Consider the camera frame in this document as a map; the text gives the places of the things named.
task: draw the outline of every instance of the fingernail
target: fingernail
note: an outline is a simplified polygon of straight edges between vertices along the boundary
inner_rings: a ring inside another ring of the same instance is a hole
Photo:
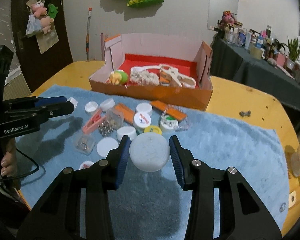
[[[2,168],[1,170],[1,176],[6,176],[7,175],[7,171],[5,168]]]
[[[3,158],[1,160],[1,166],[5,166],[7,164],[7,160],[5,158]]]

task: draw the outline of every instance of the silver screw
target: silver screw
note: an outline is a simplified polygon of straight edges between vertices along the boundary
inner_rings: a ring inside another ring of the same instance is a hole
[[[69,173],[71,173],[72,171],[73,171],[73,169],[70,168],[70,167],[67,167],[67,168],[64,168],[64,169],[63,169],[63,173],[64,173],[64,174],[69,174]]]
[[[193,160],[192,161],[192,165],[193,166],[200,166],[201,165],[201,161],[199,161],[199,160]]]
[[[280,206],[279,211],[280,211],[281,213],[282,213],[283,211],[285,211],[285,210],[286,210],[286,206],[287,206],[286,203],[282,203],[281,206]]]
[[[230,168],[228,169],[228,171],[229,171],[231,174],[236,174],[236,173],[237,173],[237,169],[234,168],[234,167],[230,167]]]
[[[108,165],[108,161],[107,160],[101,160],[101,161],[99,161],[99,165],[100,166],[107,166]]]

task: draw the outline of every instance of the pink clip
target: pink clip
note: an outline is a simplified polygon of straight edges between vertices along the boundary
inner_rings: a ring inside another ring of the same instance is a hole
[[[102,110],[99,108],[97,112],[90,118],[90,120],[82,127],[82,132],[84,134],[89,134],[95,131],[99,124],[103,122],[106,116],[101,117]]]

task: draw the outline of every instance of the yellow lid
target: yellow lid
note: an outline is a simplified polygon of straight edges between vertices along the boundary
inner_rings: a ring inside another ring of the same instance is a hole
[[[147,128],[145,128],[144,132],[155,132],[155,133],[162,135],[162,131],[161,131],[160,127],[156,126],[156,125],[148,126]]]

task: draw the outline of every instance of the dark green tablecloth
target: dark green tablecloth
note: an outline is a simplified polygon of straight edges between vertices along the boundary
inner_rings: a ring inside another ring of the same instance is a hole
[[[257,60],[242,47],[216,39],[213,46],[210,74],[244,84],[276,97],[285,107],[294,126],[300,126],[300,86],[297,82],[269,65]]]

